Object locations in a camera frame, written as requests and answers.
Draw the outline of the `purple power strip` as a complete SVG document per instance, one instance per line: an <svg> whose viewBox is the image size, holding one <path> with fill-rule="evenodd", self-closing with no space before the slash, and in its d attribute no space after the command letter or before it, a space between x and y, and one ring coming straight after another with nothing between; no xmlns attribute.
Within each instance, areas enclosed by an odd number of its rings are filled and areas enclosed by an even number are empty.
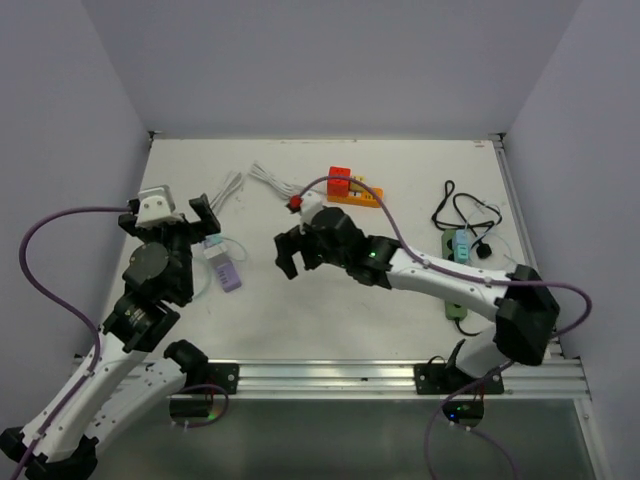
<svg viewBox="0 0 640 480"><path fill-rule="evenodd" d="M225 293L242 287L242 281L231 259L224 259L213 267L218 282Z"/></svg>

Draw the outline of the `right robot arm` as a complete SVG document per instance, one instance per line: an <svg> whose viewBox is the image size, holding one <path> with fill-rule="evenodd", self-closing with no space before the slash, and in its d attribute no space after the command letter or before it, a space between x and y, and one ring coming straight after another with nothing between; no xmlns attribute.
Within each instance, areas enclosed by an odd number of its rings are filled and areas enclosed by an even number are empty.
<svg viewBox="0 0 640 480"><path fill-rule="evenodd" d="M362 285L437 297L490 321L491 327L460 341L449 355L445 379L454 391L470 391L508 362L539 366L544 361L559 306L528 266L480 271L432 257L397 239L364 234L337 207L321 208L274 242L275 263L288 279L298 274L293 257L299 254L307 270L333 265Z"/></svg>

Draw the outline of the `white charger plug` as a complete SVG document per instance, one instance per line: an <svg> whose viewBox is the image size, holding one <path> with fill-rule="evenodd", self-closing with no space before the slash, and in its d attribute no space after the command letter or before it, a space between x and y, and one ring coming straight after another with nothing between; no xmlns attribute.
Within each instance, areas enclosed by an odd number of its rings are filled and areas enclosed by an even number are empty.
<svg viewBox="0 0 640 480"><path fill-rule="evenodd" d="M219 235L209 235L202 242L203 255L207 260L212 260L220 255L225 255L227 248Z"/></svg>

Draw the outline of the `green power strip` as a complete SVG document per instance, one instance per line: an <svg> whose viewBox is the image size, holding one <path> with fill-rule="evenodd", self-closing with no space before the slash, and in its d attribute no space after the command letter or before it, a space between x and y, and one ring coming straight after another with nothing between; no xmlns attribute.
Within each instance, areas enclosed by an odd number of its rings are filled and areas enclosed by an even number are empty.
<svg viewBox="0 0 640 480"><path fill-rule="evenodd" d="M470 259L469 241L463 229L447 229L441 236L443 258L466 265ZM445 316L448 320L459 322L467 316L467 309L458 304L446 302Z"/></svg>

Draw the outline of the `orange power strip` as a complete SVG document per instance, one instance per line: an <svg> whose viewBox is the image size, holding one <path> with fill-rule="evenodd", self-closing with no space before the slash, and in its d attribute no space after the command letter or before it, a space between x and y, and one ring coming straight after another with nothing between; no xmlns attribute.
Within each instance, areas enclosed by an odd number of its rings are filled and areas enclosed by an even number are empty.
<svg viewBox="0 0 640 480"><path fill-rule="evenodd" d="M359 206L359 207L367 207L367 208L379 208L379 202L374 198L374 196L364 189L363 192L353 192L349 190L349 195L347 197L330 197L327 195L327 199L329 202Z"/></svg>

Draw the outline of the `red cube socket adapter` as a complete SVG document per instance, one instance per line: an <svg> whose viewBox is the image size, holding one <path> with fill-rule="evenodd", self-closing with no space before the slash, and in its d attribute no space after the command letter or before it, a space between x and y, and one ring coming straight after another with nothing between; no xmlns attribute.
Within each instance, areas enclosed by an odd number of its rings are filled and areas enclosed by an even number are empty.
<svg viewBox="0 0 640 480"><path fill-rule="evenodd" d="M327 180L327 195L330 197L347 197L350 190L351 170L345 167L331 166Z"/></svg>

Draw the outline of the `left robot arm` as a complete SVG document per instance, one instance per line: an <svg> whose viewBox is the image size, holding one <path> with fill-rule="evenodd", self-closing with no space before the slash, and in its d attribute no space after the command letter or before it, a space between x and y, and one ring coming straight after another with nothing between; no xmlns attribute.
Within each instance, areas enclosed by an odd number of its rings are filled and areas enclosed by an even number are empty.
<svg viewBox="0 0 640 480"><path fill-rule="evenodd" d="M142 242L122 275L124 292L108 317L89 327L93 347L54 399L26 425L2 432L14 478L89 478L99 456L173 394L203 393L222 402L207 419L184 422L185 430L226 414L228 392L213 383L207 356L186 340L170 344L137 380L127 379L179 320L178 308L193 299L193 245L221 230L207 196L189 205L196 222L177 213L169 188L160 186L116 209L119 227Z"/></svg>

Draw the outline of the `light blue charger plug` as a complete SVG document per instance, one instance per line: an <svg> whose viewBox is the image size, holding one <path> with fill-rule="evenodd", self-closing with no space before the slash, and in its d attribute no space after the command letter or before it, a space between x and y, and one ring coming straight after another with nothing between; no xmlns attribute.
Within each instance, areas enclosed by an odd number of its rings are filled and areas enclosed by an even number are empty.
<svg viewBox="0 0 640 480"><path fill-rule="evenodd" d="M456 263L467 264L470 258L470 247L467 233L457 229L452 237L452 252Z"/></svg>

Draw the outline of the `yellow plug adapter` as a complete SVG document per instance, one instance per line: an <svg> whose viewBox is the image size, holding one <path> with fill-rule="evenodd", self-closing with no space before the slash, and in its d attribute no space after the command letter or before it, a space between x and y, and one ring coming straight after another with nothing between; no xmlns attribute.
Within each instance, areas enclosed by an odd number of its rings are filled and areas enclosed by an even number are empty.
<svg viewBox="0 0 640 480"><path fill-rule="evenodd" d="M362 176L354 175L351 178L349 188L353 192L363 192L364 191L364 187L363 187L364 182L365 182L365 179Z"/></svg>

